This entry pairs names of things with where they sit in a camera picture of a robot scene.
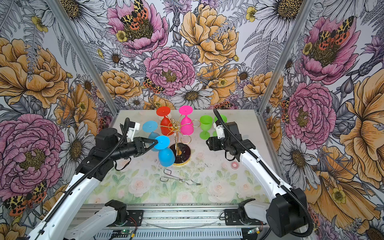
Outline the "blue wine glass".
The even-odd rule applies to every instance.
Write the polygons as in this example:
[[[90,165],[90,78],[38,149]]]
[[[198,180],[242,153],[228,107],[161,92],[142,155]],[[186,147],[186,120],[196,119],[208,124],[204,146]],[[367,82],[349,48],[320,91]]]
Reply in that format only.
[[[148,138],[151,140],[156,140],[157,137],[160,136],[160,134],[156,133],[155,130],[158,128],[158,123],[155,121],[148,121],[143,124],[143,131],[145,133],[148,133]]]
[[[159,162],[163,167],[170,167],[175,163],[176,157],[173,151],[169,148],[170,139],[166,136],[158,136],[155,138],[158,143],[154,146],[158,150]]]

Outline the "blue wine glass front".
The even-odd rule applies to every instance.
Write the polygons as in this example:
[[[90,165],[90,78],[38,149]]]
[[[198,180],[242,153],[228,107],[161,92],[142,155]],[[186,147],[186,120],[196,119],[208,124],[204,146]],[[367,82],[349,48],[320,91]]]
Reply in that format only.
[[[159,162],[163,167],[170,167],[175,163],[176,157],[173,151],[169,148],[170,139],[166,136],[158,136],[155,138],[158,143],[154,146],[158,150]]]

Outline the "green wine glass front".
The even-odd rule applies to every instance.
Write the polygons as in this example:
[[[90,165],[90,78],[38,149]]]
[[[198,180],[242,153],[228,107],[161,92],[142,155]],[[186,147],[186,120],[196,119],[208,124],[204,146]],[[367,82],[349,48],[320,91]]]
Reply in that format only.
[[[200,133],[200,138],[202,140],[208,140],[210,137],[209,130],[211,129],[213,124],[213,118],[209,115],[201,116],[200,123],[200,127],[202,129],[202,132]]]

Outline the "green wine glass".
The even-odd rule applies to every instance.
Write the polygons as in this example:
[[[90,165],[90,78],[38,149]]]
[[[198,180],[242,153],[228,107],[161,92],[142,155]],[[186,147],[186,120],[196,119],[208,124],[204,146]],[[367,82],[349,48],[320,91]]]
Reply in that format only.
[[[200,138],[202,140],[208,140],[210,137],[209,130],[211,129],[213,124],[213,118],[209,115],[201,116],[200,123],[200,127],[202,129],[202,132],[200,133]]]
[[[222,118],[222,120],[224,121],[224,123],[227,123],[227,117],[225,116],[225,115],[221,115],[221,118]],[[216,132],[216,127],[217,127],[217,125],[216,125],[216,121],[218,120],[218,118],[217,117],[215,117],[214,118],[214,123],[213,123],[213,127],[214,127],[214,132],[213,132],[213,137],[216,137],[217,136],[217,132]]]

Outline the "pink wine glass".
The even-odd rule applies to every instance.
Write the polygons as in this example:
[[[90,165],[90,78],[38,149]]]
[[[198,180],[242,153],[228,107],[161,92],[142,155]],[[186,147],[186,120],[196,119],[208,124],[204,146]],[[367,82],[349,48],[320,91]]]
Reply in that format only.
[[[193,121],[189,118],[189,115],[193,113],[193,108],[191,106],[182,106],[179,109],[179,113],[183,116],[180,124],[180,131],[184,136],[190,136],[194,132]]]

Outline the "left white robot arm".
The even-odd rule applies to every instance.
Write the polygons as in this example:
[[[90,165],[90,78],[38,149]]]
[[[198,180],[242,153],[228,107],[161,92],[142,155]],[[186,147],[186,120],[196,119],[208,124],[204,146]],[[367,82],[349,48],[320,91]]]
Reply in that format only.
[[[114,128],[101,130],[96,145],[76,168],[70,184],[44,219],[27,235],[28,240],[89,240],[98,231],[111,225],[124,225],[129,215],[127,205],[111,200],[96,214],[69,230],[69,226],[92,191],[103,181],[116,161],[132,159],[153,149],[157,140],[135,137],[138,123],[125,119],[122,134]]]

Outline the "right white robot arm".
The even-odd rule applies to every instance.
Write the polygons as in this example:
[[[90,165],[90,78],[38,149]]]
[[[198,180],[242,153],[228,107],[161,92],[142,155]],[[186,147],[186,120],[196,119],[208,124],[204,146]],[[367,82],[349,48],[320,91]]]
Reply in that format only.
[[[206,144],[211,151],[224,151],[233,160],[253,174],[265,190],[269,204],[255,200],[240,204],[240,211],[247,219],[255,219],[270,226],[278,237],[287,234],[299,238],[312,235],[314,223],[308,210],[306,194],[293,189],[264,161],[256,146],[250,140],[244,140],[235,122],[225,123],[218,110],[213,110],[217,120],[215,137]]]

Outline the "red wine glass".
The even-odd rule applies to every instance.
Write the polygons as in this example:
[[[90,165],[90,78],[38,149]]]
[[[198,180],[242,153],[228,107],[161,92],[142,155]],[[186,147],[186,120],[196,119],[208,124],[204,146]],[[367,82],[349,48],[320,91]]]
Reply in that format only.
[[[161,118],[160,128],[162,135],[171,136],[173,134],[172,122],[169,118],[171,109],[169,107],[160,107],[156,111],[157,115]]]

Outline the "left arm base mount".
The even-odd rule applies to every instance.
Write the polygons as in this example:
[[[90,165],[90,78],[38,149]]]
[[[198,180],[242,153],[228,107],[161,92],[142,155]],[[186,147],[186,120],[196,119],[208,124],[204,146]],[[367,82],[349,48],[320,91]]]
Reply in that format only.
[[[119,210],[113,223],[116,227],[140,227],[143,220],[143,210]]]

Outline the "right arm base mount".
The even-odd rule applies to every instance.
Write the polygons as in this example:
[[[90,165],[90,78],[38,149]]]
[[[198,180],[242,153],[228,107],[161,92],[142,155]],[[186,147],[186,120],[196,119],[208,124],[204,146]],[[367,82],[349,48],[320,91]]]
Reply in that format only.
[[[225,222],[226,226],[261,226],[262,222],[255,219],[247,219],[240,215],[238,209],[224,209],[220,215],[220,220]]]

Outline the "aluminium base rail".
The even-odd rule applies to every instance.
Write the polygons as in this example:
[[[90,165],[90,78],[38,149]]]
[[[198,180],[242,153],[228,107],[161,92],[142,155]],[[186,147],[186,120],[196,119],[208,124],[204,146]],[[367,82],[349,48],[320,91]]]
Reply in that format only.
[[[237,204],[128,205],[143,210],[140,227],[113,224],[91,227],[86,240],[277,240],[267,223],[261,226],[226,226],[220,220],[224,209]]]

